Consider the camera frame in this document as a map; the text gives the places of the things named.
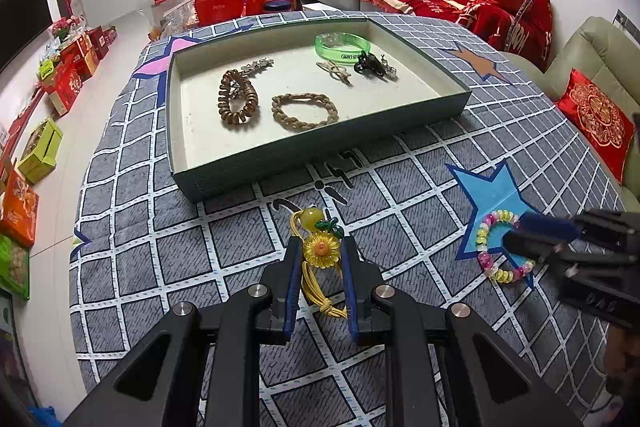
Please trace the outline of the person's hand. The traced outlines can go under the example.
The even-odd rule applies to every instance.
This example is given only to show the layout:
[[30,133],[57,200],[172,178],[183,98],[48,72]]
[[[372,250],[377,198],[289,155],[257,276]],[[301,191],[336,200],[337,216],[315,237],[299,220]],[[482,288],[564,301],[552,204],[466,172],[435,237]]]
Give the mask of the person's hand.
[[603,355],[605,387],[623,400],[639,387],[640,337],[638,333],[608,326]]

